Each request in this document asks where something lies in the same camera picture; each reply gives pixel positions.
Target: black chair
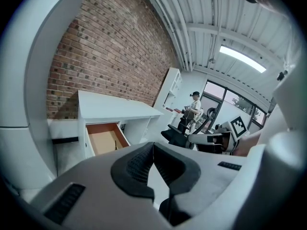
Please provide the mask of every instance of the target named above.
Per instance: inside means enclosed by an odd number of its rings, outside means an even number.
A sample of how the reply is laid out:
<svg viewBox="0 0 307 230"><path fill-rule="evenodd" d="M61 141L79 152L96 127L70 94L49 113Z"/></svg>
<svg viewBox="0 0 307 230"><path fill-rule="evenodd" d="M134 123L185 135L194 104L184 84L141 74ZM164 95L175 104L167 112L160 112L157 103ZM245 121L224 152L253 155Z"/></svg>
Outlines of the black chair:
<svg viewBox="0 0 307 230"><path fill-rule="evenodd" d="M216 108L214 107L208 109L207 111L208 118L202 123L202 125L198 129L196 129L193 132L193 135L198 134L209 121L214 120L215 110ZM176 127L172 125L168 125L168 127L170 129L162 131L161 135L169 141L169 144L175 145L178 147L182 147L182 148L193 149L194 143L189 142L188 140L189 135L185 134L185 130L180 131L179 129L177 129Z"/></svg>

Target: drawer front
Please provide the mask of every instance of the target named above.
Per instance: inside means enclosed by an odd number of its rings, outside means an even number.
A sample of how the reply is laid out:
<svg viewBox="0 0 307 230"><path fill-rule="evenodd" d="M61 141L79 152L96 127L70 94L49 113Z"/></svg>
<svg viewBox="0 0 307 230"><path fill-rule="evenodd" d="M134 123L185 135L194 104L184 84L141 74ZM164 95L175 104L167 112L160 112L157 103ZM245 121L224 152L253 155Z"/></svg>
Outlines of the drawer front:
<svg viewBox="0 0 307 230"><path fill-rule="evenodd" d="M87 158L130 146L118 123L87 125L85 136Z"/></svg>

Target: desk top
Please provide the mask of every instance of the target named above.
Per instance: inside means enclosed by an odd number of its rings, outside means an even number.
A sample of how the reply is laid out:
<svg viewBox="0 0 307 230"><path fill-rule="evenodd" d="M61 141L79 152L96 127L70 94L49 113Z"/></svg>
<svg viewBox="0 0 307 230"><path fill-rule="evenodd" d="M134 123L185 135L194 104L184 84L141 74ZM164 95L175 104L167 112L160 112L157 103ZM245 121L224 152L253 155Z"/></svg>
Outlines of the desk top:
<svg viewBox="0 0 307 230"><path fill-rule="evenodd" d="M139 119L163 115L151 106L105 94L78 91L82 118Z"/></svg>

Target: brick wall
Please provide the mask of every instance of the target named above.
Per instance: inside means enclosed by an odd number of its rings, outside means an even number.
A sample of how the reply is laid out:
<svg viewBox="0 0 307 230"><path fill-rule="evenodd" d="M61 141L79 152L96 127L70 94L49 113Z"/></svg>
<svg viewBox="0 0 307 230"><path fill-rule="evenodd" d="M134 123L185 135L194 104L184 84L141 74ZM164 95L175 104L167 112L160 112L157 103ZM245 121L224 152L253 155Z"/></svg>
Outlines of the brick wall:
<svg viewBox="0 0 307 230"><path fill-rule="evenodd" d="M173 45L148 0L83 0L50 68L47 117L77 118L77 90L153 105Z"/></svg>

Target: fluorescent light fixture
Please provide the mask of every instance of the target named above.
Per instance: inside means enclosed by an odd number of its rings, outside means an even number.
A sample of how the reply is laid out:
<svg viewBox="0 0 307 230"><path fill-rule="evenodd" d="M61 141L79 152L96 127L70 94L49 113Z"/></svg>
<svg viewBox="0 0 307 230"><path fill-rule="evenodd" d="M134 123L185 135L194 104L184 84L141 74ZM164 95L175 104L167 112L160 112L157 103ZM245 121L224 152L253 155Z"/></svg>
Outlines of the fluorescent light fixture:
<svg viewBox="0 0 307 230"><path fill-rule="evenodd" d="M229 56L232 56L238 60L241 60L243 61L244 63L250 65L251 67L255 68L257 71L263 73L266 69L260 65L259 63L257 63L256 61L252 60L251 58L233 50L233 49L230 49L230 48L227 48L225 46L221 46L220 48L220 52L221 53L224 53L224 54L227 54Z"/></svg>

